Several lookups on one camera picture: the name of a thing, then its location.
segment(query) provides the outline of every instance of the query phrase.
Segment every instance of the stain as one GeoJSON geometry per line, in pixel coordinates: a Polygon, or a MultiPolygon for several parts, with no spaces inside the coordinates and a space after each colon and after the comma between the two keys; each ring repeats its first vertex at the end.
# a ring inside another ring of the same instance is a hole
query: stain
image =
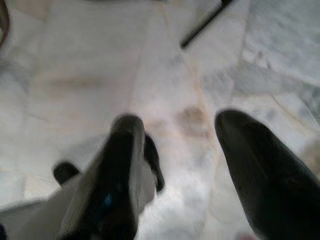
{"type": "Polygon", "coordinates": [[[99,88],[104,85],[101,79],[94,77],[74,77],[67,79],[57,79],[51,81],[50,87],[57,89],[89,89],[89,88],[99,88]]]}
{"type": "Polygon", "coordinates": [[[206,115],[196,106],[185,108],[177,114],[175,120],[186,136],[208,138],[210,135],[206,124],[206,115]]]}
{"type": "Polygon", "coordinates": [[[256,240],[257,238],[248,232],[239,232],[235,236],[235,240],[256,240]]]}

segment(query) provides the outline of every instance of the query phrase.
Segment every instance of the gray marble vein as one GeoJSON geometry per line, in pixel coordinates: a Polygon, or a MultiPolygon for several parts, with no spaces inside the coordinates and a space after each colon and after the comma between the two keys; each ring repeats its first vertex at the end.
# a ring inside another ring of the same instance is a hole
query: gray marble vein
{"type": "Polygon", "coordinates": [[[305,119],[310,126],[319,126],[319,87],[296,78],[242,62],[239,67],[234,66],[218,73],[204,75],[201,84],[206,104],[212,114],[218,108],[229,105],[236,95],[282,96],[286,108],[299,108],[294,110],[294,115],[305,119]],[[295,97],[288,98],[287,94],[293,94],[295,97]],[[295,102],[297,98],[300,104],[295,105],[292,101],[295,102]]]}
{"type": "Polygon", "coordinates": [[[0,209],[12,206],[24,199],[26,176],[0,170],[0,209]]]}
{"type": "Polygon", "coordinates": [[[319,85],[319,11],[318,0],[252,1],[243,57],[319,85]]]}

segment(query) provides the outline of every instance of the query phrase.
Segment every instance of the metal rod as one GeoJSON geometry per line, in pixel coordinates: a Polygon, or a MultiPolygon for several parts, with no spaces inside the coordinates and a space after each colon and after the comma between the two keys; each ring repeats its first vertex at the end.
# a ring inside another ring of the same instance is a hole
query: metal rod
{"type": "Polygon", "coordinates": [[[185,49],[191,41],[205,28],[209,23],[218,16],[233,0],[221,0],[221,5],[217,6],[214,11],[210,12],[209,15],[198,24],[185,38],[181,41],[180,47],[185,49]]]}

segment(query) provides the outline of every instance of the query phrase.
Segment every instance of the floor tile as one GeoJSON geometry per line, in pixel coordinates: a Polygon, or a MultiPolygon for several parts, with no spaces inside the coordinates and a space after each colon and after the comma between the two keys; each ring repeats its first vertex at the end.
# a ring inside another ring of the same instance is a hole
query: floor tile
{"type": "Polygon", "coordinates": [[[10,62],[0,64],[0,131],[7,136],[22,130],[28,84],[29,78],[19,66],[10,62]]]}
{"type": "Polygon", "coordinates": [[[187,59],[191,65],[195,65],[199,77],[238,63],[249,6],[249,0],[232,2],[185,50],[187,59]]]}
{"type": "Polygon", "coordinates": [[[24,198],[26,176],[24,174],[0,171],[0,206],[12,206],[24,198]]]}
{"type": "MultiPolygon", "coordinates": [[[[249,4],[251,0],[235,0],[223,14],[247,14],[249,11],[249,4]]],[[[198,16],[206,15],[214,8],[221,4],[220,0],[168,0],[168,4],[180,8],[190,9],[195,11],[198,16]]]]}
{"type": "Polygon", "coordinates": [[[45,24],[14,8],[9,8],[9,15],[10,34],[4,51],[10,56],[12,48],[19,48],[28,54],[37,55],[45,24]]]}
{"type": "Polygon", "coordinates": [[[45,21],[48,17],[52,0],[9,0],[8,5],[34,18],[45,21]]]}
{"type": "Polygon", "coordinates": [[[148,1],[54,1],[30,84],[21,171],[52,179],[61,159],[81,169],[96,153],[78,146],[108,134],[128,110],[150,9],[148,1]]]}
{"type": "Polygon", "coordinates": [[[208,219],[208,229],[198,239],[200,240],[256,240],[255,233],[248,222],[242,221],[232,225],[218,225],[217,220],[208,219]]]}
{"type": "Polygon", "coordinates": [[[318,85],[319,8],[317,0],[252,1],[244,59],[318,85]]]}
{"type": "Polygon", "coordinates": [[[310,142],[299,154],[303,162],[312,170],[312,172],[320,179],[320,136],[310,142]]]}
{"type": "Polygon", "coordinates": [[[26,201],[46,199],[59,189],[60,186],[55,180],[27,175],[25,178],[24,199],[26,201]]]}
{"type": "Polygon", "coordinates": [[[197,239],[205,224],[215,172],[213,149],[199,138],[153,139],[166,185],[144,210],[137,239],[197,239]]]}
{"type": "Polygon", "coordinates": [[[177,35],[171,34],[184,22],[181,19],[191,15],[188,10],[160,7],[150,19],[129,109],[142,117],[153,134],[209,134],[193,76],[177,45],[177,35]]]}
{"type": "Polygon", "coordinates": [[[295,112],[291,114],[309,127],[319,127],[317,86],[254,64],[242,62],[239,66],[205,74],[201,78],[201,89],[212,116],[218,109],[230,105],[235,95],[271,95],[285,101],[284,108],[295,112]]]}
{"type": "Polygon", "coordinates": [[[0,170],[13,171],[19,170],[17,159],[20,156],[20,137],[15,136],[0,137],[0,170]]]}

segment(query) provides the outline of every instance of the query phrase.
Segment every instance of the marble floor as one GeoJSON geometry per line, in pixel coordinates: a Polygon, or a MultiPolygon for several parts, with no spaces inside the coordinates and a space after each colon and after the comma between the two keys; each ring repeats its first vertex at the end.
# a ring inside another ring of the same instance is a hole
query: marble floor
{"type": "Polygon", "coordinates": [[[0,207],[49,196],[61,159],[85,169],[113,118],[135,113],[166,188],[138,240],[255,236],[214,114],[255,116],[320,177],[320,3],[235,0],[190,48],[217,0],[8,0],[0,62],[0,207]]]}

